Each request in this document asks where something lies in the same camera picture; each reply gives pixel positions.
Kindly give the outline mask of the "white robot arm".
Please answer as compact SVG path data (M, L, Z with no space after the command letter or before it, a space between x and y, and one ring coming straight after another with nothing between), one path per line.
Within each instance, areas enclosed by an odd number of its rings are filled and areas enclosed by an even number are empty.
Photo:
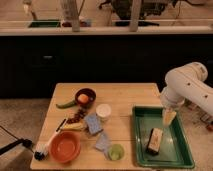
M207 76L207 68L200 62L192 62L167 72L166 86L160 93L164 126L172 123L176 111L186 99L213 116L213 88L204 83Z

